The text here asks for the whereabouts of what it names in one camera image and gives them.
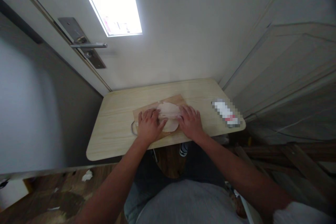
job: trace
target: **person's left hand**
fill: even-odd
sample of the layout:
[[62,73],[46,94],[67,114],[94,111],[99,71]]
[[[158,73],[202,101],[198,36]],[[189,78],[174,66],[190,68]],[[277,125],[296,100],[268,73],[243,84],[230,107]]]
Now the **person's left hand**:
[[138,138],[148,144],[155,142],[162,132],[168,119],[164,119],[159,124],[158,116],[160,110],[154,108],[139,113]]

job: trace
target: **gray shirt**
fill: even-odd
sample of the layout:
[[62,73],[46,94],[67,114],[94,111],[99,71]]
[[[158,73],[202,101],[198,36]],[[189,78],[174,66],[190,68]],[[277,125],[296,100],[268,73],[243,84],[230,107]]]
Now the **gray shirt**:
[[[274,223],[332,223],[328,215],[292,202],[273,215]],[[183,180],[152,198],[138,216],[143,223],[248,223],[236,214],[228,193],[216,185]]]

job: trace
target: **jeans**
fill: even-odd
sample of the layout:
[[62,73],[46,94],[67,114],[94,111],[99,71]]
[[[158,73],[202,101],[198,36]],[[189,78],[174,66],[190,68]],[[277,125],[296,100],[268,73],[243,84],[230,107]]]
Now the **jeans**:
[[166,177],[152,158],[151,151],[146,151],[139,164],[134,182],[124,205],[125,217],[128,223],[134,224],[147,202],[163,188],[170,183],[179,182],[184,179],[214,184],[225,188],[224,176],[208,155],[194,141],[189,142],[184,173],[178,179]]

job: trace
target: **forearm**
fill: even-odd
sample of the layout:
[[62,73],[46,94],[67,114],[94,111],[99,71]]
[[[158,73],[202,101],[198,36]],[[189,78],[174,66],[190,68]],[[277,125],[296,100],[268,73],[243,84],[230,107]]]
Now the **forearm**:
[[114,223],[131,189],[148,144],[137,138],[122,160],[86,203],[76,223]]
[[272,216],[293,199],[274,181],[234,155],[208,135],[195,142],[208,154],[225,179],[254,207]]

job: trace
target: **white sleeve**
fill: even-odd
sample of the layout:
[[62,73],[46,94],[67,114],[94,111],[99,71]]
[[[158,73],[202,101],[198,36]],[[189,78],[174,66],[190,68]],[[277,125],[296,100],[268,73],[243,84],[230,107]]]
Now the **white sleeve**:
[[292,202],[286,207],[286,209],[277,210],[273,214],[274,224],[329,224],[335,222],[336,220],[331,218],[329,215],[299,202]]

